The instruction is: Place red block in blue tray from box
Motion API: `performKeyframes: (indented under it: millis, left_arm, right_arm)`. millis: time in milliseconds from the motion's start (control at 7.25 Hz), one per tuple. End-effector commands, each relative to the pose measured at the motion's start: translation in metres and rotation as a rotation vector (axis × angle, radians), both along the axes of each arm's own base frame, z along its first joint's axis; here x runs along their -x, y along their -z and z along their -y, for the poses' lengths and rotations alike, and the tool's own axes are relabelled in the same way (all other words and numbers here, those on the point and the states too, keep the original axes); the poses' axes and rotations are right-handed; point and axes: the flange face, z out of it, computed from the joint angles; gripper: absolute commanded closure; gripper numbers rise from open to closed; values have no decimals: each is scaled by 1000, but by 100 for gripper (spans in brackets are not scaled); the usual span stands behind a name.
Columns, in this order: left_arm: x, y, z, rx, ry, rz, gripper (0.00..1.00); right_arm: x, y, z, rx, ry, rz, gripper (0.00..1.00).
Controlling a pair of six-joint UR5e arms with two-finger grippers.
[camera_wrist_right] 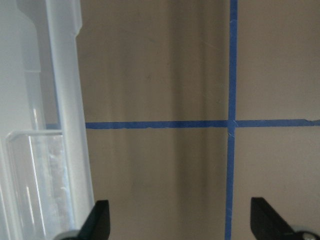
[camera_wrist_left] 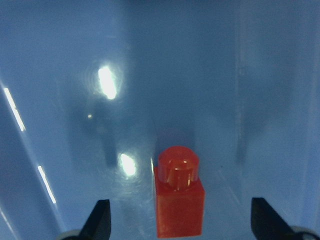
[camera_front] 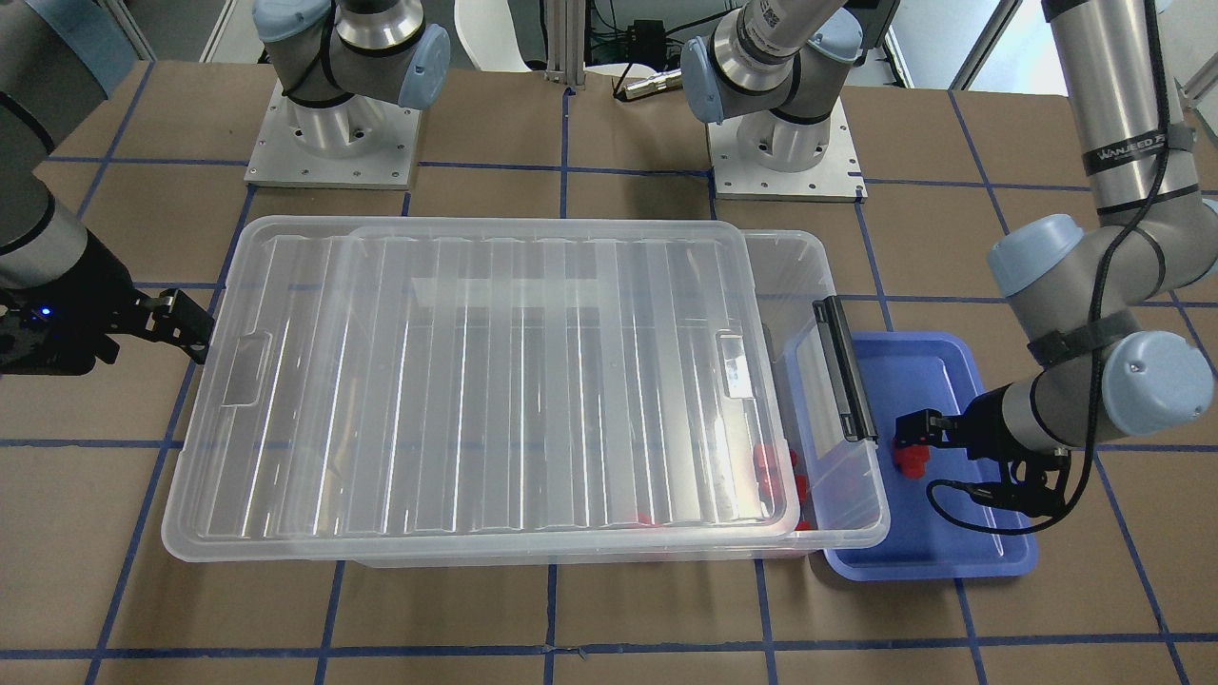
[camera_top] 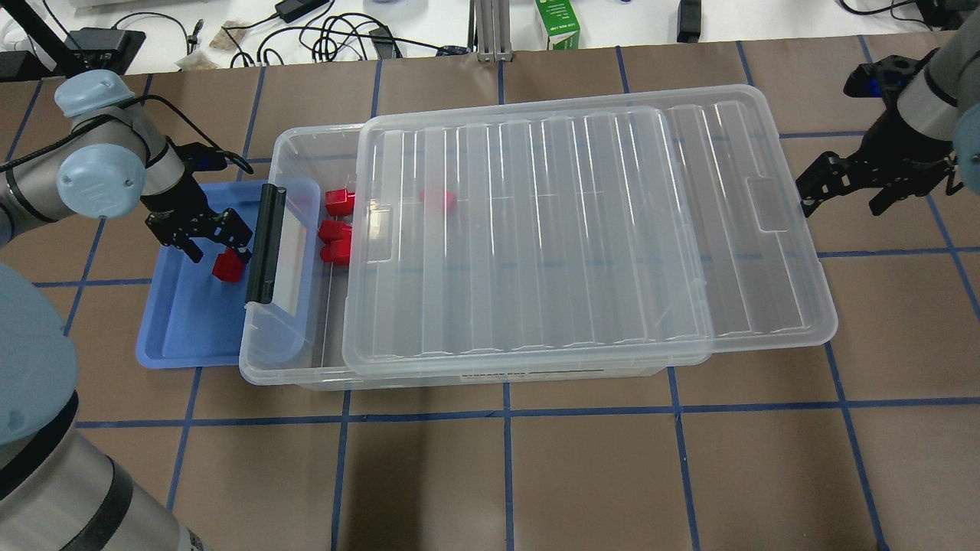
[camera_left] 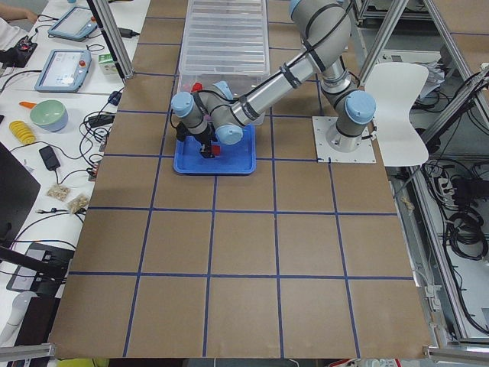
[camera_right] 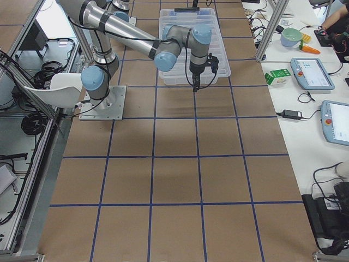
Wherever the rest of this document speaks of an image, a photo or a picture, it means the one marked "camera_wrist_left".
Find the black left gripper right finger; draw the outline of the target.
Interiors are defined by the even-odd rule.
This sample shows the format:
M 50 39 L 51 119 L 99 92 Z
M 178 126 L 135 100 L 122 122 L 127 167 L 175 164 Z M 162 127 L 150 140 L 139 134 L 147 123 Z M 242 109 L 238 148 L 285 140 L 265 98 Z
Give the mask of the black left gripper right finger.
M 263 197 L 251 199 L 251 230 L 257 240 L 292 240 L 295 234 Z

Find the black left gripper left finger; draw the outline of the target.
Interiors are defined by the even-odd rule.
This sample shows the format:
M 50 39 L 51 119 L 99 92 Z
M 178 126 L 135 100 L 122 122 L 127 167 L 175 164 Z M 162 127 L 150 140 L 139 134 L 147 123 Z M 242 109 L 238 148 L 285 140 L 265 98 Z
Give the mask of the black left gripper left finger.
M 111 205 L 109 199 L 98 200 L 81 229 L 79 240 L 109 240 L 111 236 Z

